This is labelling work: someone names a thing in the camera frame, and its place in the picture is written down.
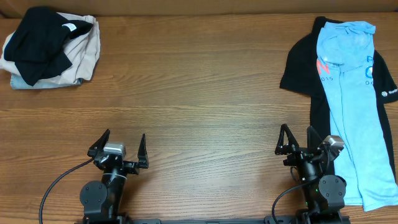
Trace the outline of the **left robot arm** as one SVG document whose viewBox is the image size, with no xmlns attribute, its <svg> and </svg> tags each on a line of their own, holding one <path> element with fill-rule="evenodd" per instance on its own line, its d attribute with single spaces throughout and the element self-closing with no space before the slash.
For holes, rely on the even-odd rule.
<svg viewBox="0 0 398 224">
<path fill-rule="evenodd" d="M 140 169 L 149 167 L 146 136 L 141 137 L 137 161 L 127 161 L 126 147 L 122 142 L 109 141 L 110 130 L 89 148 L 88 156 L 103 171 L 101 180 L 90 181 L 80 192 L 84 207 L 83 223 L 132 223 L 131 218 L 119 212 L 124 185 L 129 174 L 138 175 Z"/>
</svg>

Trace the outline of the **light blue printed t-shirt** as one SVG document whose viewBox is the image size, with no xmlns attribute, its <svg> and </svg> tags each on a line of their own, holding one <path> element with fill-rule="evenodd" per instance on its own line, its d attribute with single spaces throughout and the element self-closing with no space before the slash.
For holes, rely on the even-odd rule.
<svg viewBox="0 0 398 224">
<path fill-rule="evenodd" d="M 397 184 L 389 163 L 373 85 L 375 26 L 326 22 L 317 40 L 317 69 L 330 108 L 330 128 L 345 145 L 334 161 L 345 179 L 347 205 L 368 212 L 397 205 Z"/>
</svg>

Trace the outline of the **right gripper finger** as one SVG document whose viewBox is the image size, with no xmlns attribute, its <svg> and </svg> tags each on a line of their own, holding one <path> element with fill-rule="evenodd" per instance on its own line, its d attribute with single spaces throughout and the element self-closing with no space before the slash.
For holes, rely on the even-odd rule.
<svg viewBox="0 0 398 224">
<path fill-rule="evenodd" d="M 282 124 L 278 142 L 275 148 L 276 155 L 289 155 L 299 150 L 299 144 L 287 124 Z"/>
<path fill-rule="evenodd" d="M 315 152 L 318 150 L 319 145 L 323 142 L 318 132 L 313 126 L 307 128 L 307 149 L 308 152 Z"/>
</svg>

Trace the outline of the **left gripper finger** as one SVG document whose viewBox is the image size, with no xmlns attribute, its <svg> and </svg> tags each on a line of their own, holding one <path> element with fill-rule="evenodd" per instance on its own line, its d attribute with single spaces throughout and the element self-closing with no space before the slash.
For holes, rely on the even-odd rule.
<svg viewBox="0 0 398 224">
<path fill-rule="evenodd" d="M 139 150 L 137 153 L 137 158 L 138 158 L 138 164 L 139 164 L 140 168 L 142 168 L 142 169 L 149 168 L 149 160 L 148 160 L 147 149 L 146 149 L 146 135 L 145 134 L 142 135 L 141 143 L 140 143 Z"/>
<path fill-rule="evenodd" d="M 109 140 L 110 130 L 107 129 L 102 136 L 92 145 L 90 146 L 87 155 L 89 157 L 95 157 L 97 153 L 103 151 L 105 144 Z"/>
</svg>

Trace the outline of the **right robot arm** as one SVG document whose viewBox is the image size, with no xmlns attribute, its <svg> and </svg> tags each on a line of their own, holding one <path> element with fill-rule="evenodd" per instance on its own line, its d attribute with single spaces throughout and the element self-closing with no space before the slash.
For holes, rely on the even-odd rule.
<svg viewBox="0 0 398 224">
<path fill-rule="evenodd" d="M 345 207 L 346 181 L 344 178 L 328 174 L 333 161 L 343 150 L 344 141 L 335 135 L 324 140 L 316 130 L 307 128 L 307 147 L 299 146 L 286 124 L 280 127 L 276 155 L 285 155 L 283 164 L 290 168 L 292 178 L 298 183 L 282 192 L 273 202 L 271 214 L 274 223 L 349 223 L 349 217 L 343 217 L 340 210 Z M 277 202 L 286 194 L 301 190 L 305 198 L 306 209 L 297 210 L 292 217 L 275 215 Z"/>
</svg>

